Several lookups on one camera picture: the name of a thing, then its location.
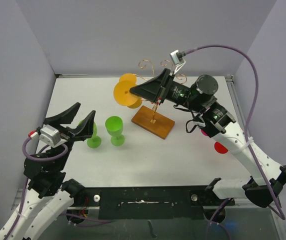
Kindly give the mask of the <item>orange wine glass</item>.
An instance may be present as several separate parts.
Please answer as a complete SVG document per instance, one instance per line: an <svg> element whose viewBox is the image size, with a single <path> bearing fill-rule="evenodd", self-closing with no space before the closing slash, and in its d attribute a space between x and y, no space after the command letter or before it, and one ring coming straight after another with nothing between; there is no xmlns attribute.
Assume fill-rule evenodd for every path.
<svg viewBox="0 0 286 240"><path fill-rule="evenodd" d="M137 77L133 73L125 73L119 78L119 82L131 82L135 84L137 82Z"/></svg>
<svg viewBox="0 0 286 240"><path fill-rule="evenodd" d="M136 109L142 105L142 99L132 93L130 89L135 87L136 84L131 81L119 81L113 90L113 97L115 101L121 105L130 109Z"/></svg>

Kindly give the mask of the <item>pink wine glass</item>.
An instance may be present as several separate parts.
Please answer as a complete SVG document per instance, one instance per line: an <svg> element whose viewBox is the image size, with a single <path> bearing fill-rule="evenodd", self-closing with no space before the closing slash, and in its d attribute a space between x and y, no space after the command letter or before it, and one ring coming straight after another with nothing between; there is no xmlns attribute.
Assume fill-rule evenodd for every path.
<svg viewBox="0 0 286 240"><path fill-rule="evenodd" d="M208 137L208 135L206 134L206 132L203 130L203 129L200 129L201 130L201 133L204 135L204 136L207 136Z"/></svg>

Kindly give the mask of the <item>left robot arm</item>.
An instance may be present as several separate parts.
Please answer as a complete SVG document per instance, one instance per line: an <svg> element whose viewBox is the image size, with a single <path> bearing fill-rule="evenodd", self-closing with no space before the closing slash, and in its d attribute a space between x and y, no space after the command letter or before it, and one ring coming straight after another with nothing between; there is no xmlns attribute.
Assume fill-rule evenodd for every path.
<svg viewBox="0 0 286 240"><path fill-rule="evenodd" d="M36 240L63 210L85 199L85 187L75 179L65 181L63 171L75 142L94 134L96 111L92 110L76 128L69 127L81 104L47 117L23 142L26 181L21 200L6 224L0 240Z"/></svg>

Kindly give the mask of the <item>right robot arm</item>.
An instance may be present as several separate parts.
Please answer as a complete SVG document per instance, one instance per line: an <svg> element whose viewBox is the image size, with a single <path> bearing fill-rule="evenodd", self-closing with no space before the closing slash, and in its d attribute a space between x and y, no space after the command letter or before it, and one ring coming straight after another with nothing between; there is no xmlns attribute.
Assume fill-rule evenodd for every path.
<svg viewBox="0 0 286 240"><path fill-rule="evenodd" d="M286 184L286 165L264 153L218 103L218 88L217 80L207 74L187 87L174 81L174 75L166 68L159 76L131 87L129 92L152 103L168 100L176 109L191 113L195 126L223 145L249 172L249 179L213 180L205 192L210 204L216 205L222 199L247 198L256 206L267 208Z"/></svg>

